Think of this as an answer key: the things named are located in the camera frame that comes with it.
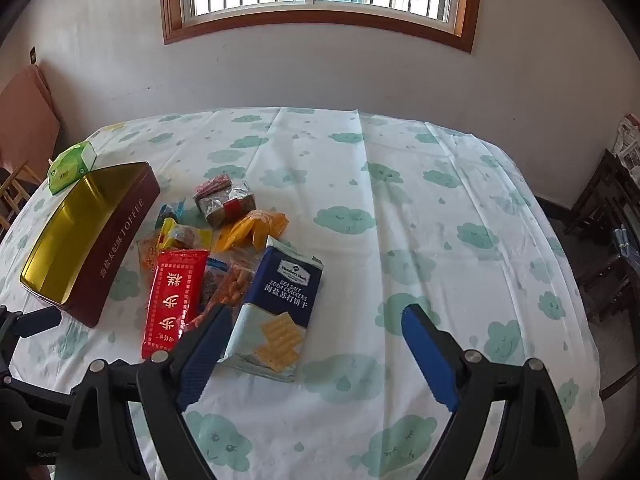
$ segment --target white wall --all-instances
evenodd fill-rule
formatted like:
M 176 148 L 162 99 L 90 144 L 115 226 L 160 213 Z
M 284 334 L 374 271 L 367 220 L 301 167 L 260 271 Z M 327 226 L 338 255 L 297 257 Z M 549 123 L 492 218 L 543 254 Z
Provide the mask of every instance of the white wall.
M 67 142 L 168 112 L 359 108 L 473 132 L 563 205 L 612 145 L 620 117 L 640 114 L 640 62 L 600 0 L 482 0 L 471 55 L 340 25 L 243 28 L 164 46 L 159 0 L 33 0 L 0 48 L 0 86 L 32 45 Z

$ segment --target soda crackers package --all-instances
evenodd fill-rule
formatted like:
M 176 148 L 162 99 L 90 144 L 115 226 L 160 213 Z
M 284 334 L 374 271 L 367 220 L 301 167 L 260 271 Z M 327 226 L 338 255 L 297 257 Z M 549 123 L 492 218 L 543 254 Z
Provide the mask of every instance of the soda crackers package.
M 220 362 L 293 381 L 322 268 L 320 260 L 269 237 Z

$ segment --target snack package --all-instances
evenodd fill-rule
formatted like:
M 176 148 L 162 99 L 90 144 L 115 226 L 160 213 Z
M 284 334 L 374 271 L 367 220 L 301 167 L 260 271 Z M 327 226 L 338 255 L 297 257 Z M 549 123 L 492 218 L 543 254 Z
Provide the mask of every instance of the snack package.
M 173 218 L 165 218 L 158 235 L 158 250 L 163 249 L 206 249 L 211 248 L 210 229 L 198 229 L 190 225 L 180 225 Z
M 238 312 L 240 311 L 240 304 L 244 294 L 249 289 L 249 285 L 254 278 L 253 271 L 247 264 L 231 263 L 228 273 L 223 277 L 218 285 L 218 288 L 213 293 L 210 300 L 207 302 L 202 314 L 197 316 L 191 323 L 188 324 L 187 330 L 196 328 L 202 320 L 205 318 L 209 310 L 214 305 L 219 303 L 229 305 L 232 309 L 233 320 L 236 322 L 238 318 Z
M 320 260 L 269 237 L 219 362 L 277 381 L 293 381 L 322 269 Z
M 246 182 L 231 186 L 226 186 L 226 180 L 219 183 L 206 182 L 198 187 L 193 199 L 207 223 L 214 229 L 235 222 L 255 209 L 255 197 Z
M 184 213 L 184 200 L 173 204 L 162 204 L 158 218 L 156 219 L 156 229 L 162 227 L 162 223 L 166 218 L 173 218 L 178 224 L 182 222 L 182 214 Z
M 151 288 L 156 273 L 158 259 L 158 236 L 160 229 L 138 240 L 138 258 L 140 260 L 140 275 L 146 288 Z
M 171 350 L 197 314 L 209 251 L 161 251 L 146 312 L 142 358 Z
M 221 262 L 215 258 L 207 258 L 204 276 L 202 278 L 202 289 L 200 290 L 199 311 L 204 311 L 204 308 L 207 306 L 207 303 L 209 303 L 215 291 L 218 290 L 228 270 L 229 267 L 225 262 Z
M 231 247 L 244 243 L 245 239 L 251 235 L 255 250 L 261 251 L 265 248 L 267 236 L 280 238 L 287 224 L 289 219 L 284 213 L 260 209 L 251 211 L 232 226 L 225 226 L 220 230 L 214 250 L 228 251 Z

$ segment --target red snack package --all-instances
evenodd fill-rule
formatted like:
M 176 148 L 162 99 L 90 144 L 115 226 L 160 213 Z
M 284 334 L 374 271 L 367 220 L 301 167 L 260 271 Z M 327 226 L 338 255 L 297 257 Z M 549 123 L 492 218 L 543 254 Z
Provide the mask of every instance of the red snack package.
M 161 251 L 146 312 L 142 358 L 171 350 L 197 314 L 209 251 Z

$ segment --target tablecloth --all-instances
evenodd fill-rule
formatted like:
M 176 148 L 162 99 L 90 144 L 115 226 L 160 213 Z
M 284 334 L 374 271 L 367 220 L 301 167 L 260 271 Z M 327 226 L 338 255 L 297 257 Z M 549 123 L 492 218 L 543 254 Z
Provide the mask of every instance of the tablecloth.
M 604 428 L 598 352 L 558 239 L 513 161 L 473 135 L 358 111 L 224 109 L 102 128 L 95 167 L 147 160 L 163 203 L 220 173 L 244 178 L 259 208 L 290 219 L 283 240 L 324 262 L 294 383 L 218 367 L 185 418 L 220 479 L 414 479 L 449 418 L 428 389 L 399 319 L 419 303 L 463 348 L 494 362 L 537 357 L 558 391 L 581 463 Z M 0 246 L 0 301 L 43 303 L 20 270 L 65 193 L 46 184 Z M 148 290 L 129 247 L 93 330 L 64 315 L 20 341 L 12 369 L 68 392 L 88 364 L 140 361 Z M 469 478 L 481 478 L 500 421 L 494 403 Z M 139 405 L 151 478 L 164 478 Z

